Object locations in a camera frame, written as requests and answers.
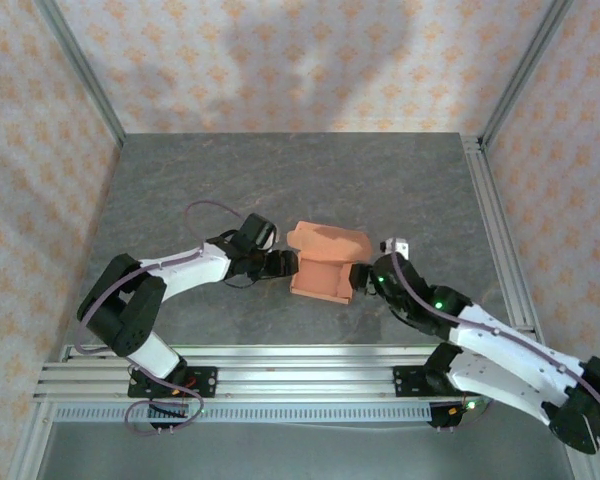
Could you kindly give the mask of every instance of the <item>cardboard box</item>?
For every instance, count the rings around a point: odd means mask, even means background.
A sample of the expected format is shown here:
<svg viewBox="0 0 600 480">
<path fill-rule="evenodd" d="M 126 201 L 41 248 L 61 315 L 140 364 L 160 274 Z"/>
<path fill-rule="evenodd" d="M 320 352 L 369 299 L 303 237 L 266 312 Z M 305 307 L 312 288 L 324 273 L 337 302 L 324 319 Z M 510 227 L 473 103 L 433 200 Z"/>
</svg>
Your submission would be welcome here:
<svg viewBox="0 0 600 480">
<path fill-rule="evenodd" d="M 351 302 L 351 265 L 368 263 L 373 252 L 364 232 L 298 222 L 296 229 L 287 234 L 287 243 L 300 251 L 291 293 L 345 305 Z"/>
</svg>

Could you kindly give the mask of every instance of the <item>patterned wallpaper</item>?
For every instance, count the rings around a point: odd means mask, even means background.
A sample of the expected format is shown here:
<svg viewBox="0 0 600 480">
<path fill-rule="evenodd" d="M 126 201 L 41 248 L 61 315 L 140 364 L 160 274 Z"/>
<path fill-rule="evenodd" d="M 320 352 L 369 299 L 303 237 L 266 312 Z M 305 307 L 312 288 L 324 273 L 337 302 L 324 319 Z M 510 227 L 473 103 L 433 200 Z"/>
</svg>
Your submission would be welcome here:
<svg viewBox="0 0 600 480">
<path fill-rule="evenodd" d="M 33 2 L 0 0 L 0 479 L 73 318 L 116 157 Z"/>
<path fill-rule="evenodd" d="M 600 0 L 576 0 L 490 152 L 550 345 L 600 356 Z"/>
<path fill-rule="evenodd" d="M 60 0 L 124 128 L 482 132 L 549 0 Z"/>
</svg>

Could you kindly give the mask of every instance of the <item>wall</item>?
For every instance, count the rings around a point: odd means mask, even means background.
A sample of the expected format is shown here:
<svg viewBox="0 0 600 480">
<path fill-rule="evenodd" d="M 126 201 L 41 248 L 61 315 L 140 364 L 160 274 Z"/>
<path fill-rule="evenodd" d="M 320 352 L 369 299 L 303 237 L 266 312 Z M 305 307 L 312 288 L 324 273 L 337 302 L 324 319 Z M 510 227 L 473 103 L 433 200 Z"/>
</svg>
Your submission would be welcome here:
<svg viewBox="0 0 600 480">
<path fill-rule="evenodd" d="M 60 0 L 130 133 L 482 132 L 549 0 Z"/>
<path fill-rule="evenodd" d="M 0 478 L 73 317 L 116 158 L 33 2 L 0 0 Z"/>
<path fill-rule="evenodd" d="M 490 152 L 550 345 L 600 356 L 600 0 L 576 0 Z"/>
</svg>

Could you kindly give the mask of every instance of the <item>orange object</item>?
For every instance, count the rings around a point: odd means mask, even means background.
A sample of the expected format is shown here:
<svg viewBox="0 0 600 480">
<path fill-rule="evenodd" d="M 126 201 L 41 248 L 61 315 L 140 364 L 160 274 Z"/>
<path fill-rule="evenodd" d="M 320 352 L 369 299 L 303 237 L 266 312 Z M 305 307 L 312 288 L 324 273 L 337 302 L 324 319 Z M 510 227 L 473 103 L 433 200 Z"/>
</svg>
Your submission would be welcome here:
<svg viewBox="0 0 600 480">
<path fill-rule="evenodd" d="M 291 293 L 345 305 L 351 303 L 351 265 L 369 262 L 373 252 L 364 232 L 301 221 L 287 234 L 287 243 L 300 250 Z"/>
</svg>

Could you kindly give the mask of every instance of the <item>orange box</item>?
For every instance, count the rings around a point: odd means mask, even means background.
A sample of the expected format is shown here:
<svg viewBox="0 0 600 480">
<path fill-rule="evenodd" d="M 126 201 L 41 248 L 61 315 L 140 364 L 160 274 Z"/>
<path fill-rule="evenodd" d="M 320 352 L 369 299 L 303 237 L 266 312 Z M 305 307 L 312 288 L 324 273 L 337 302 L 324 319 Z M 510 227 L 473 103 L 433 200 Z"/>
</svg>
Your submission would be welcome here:
<svg viewBox="0 0 600 480">
<path fill-rule="evenodd" d="M 364 232 L 301 221 L 287 234 L 287 243 L 300 250 L 291 293 L 345 305 L 351 303 L 351 265 L 369 262 L 373 252 Z"/>
</svg>

